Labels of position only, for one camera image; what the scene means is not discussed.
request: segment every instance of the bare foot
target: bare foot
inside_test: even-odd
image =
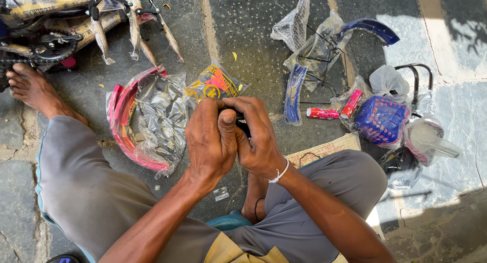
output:
[[[262,221],[267,215],[265,213],[265,195],[269,187],[269,180],[263,176],[248,173],[247,178],[247,197],[240,211],[242,216],[247,218],[253,224]]]
[[[88,125],[86,118],[67,106],[45,77],[27,64],[16,63],[14,70],[15,72],[7,73],[14,98],[41,112],[47,119],[56,115],[65,115]]]

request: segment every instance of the gray pants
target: gray pants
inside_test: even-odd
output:
[[[42,216],[58,225],[91,262],[152,206],[156,197],[138,177],[110,167],[94,132],[67,116],[55,116],[41,140],[37,170]],[[344,150],[300,169],[313,182],[367,218],[386,189],[380,166],[366,153]],[[281,186],[270,184],[267,217],[225,232],[243,251],[262,256],[273,247],[289,262],[331,262],[332,243]],[[158,262],[202,262],[219,230],[186,217]]]

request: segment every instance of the fingernail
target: fingernail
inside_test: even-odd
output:
[[[227,115],[223,117],[225,123],[232,123],[235,120],[235,115]]]

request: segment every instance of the man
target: man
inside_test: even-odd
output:
[[[367,154],[344,150],[297,170],[277,147],[262,100],[207,98],[186,128],[190,166],[157,200],[136,176],[114,171],[87,120],[25,64],[9,72],[13,96],[49,119],[36,192],[42,216],[92,262],[393,262],[364,218],[386,188]],[[235,127],[242,112],[252,138]],[[255,223],[221,232],[187,217],[232,168],[248,173],[242,214]]]

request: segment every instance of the white string bracelet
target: white string bracelet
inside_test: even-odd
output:
[[[279,179],[284,175],[284,173],[286,173],[287,169],[289,168],[289,159],[287,159],[287,157],[284,156],[284,155],[283,155],[283,157],[287,161],[286,169],[284,169],[283,173],[281,173],[281,174],[279,174],[279,169],[276,169],[276,171],[277,171],[277,177],[275,179],[272,179],[272,180],[269,179],[269,183],[277,183],[279,181]]]

